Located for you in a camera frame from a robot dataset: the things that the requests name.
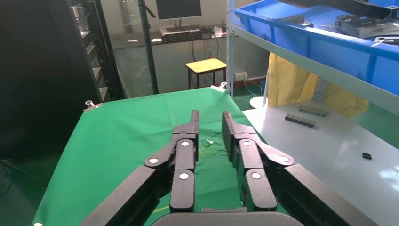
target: computer monitor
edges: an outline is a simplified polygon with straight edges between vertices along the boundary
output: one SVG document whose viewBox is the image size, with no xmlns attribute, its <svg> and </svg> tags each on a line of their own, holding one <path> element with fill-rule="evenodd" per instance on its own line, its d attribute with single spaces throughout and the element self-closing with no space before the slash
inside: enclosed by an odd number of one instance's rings
<svg viewBox="0 0 399 226">
<path fill-rule="evenodd" d="M 200 0 L 156 0 L 159 20 L 179 20 L 201 16 Z"/>
</svg>

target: blue storage tray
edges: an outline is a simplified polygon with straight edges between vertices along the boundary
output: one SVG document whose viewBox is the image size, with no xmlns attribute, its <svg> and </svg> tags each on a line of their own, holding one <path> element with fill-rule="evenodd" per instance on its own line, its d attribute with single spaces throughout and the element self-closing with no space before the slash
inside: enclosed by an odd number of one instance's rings
<svg viewBox="0 0 399 226">
<path fill-rule="evenodd" d="M 380 6 L 399 0 L 370 0 Z M 304 57 L 335 68 L 399 96 L 399 47 L 340 34 L 333 26 L 348 13 L 327 6 L 298 8 L 263 0 L 235 10 L 241 28 Z M 305 15 L 314 28 L 278 18 Z"/>
</svg>

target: green floor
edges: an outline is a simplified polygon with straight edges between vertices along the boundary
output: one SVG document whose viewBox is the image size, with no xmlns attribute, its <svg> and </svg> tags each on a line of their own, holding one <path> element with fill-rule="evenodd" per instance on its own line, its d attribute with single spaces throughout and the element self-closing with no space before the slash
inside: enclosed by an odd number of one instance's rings
<svg viewBox="0 0 399 226">
<path fill-rule="evenodd" d="M 255 95 L 262 95 L 258 86 L 250 85 L 248 88 Z M 241 110 L 251 109 L 249 106 L 249 100 L 251 98 L 249 96 L 250 93 L 245 87 L 236 88 L 234 93 L 235 102 Z M 365 129 L 399 149 L 399 139 L 397 139 L 399 127 L 396 126 L 399 125 L 398 116 L 376 105 L 370 104 L 370 108 L 367 112 L 353 117 L 352 119 Z M 12 161 L 11 163 L 19 169 L 48 183 L 60 156 L 60 153 L 53 153 L 34 159 Z M 45 187 L 17 172 L 12 173 L 14 175 L 14 184 L 7 194 L 0 197 L 1 225 L 30 225 L 45 192 Z"/>
</svg>

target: green cloth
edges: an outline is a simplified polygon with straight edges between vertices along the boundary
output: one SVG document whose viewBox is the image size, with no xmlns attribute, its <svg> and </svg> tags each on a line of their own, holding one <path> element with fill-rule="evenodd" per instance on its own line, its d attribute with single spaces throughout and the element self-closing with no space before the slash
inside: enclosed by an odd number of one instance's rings
<svg viewBox="0 0 399 226">
<path fill-rule="evenodd" d="M 222 112 L 250 125 L 227 92 L 211 88 L 105 103 L 83 113 L 51 178 L 34 223 L 75 226 L 105 199 L 144 159 L 164 147 L 174 126 L 188 123 L 199 110 L 199 161 L 195 170 L 195 210 L 241 206 L 236 171 L 221 135 Z M 201 142 L 214 143 L 204 147 Z M 161 198 L 145 225 L 169 213 Z"/>
</svg>

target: white shelf frame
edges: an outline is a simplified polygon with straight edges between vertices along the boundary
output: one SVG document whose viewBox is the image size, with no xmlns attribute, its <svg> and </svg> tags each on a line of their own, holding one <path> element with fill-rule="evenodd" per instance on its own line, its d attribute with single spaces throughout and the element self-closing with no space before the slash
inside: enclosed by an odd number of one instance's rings
<svg viewBox="0 0 399 226">
<path fill-rule="evenodd" d="M 240 28 L 239 19 L 235 16 L 234 9 L 235 0 L 227 0 L 226 24 L 227 32 L 230 34 L 227 35 L 227 89 L 232 97 L 234 96 L 234 35 L 238 35 L 291 63 L 317 74 L 321 79 L 330 81 L 387 111 L 399 115 L 399 96 L 244 31 Z"/>
</svg>

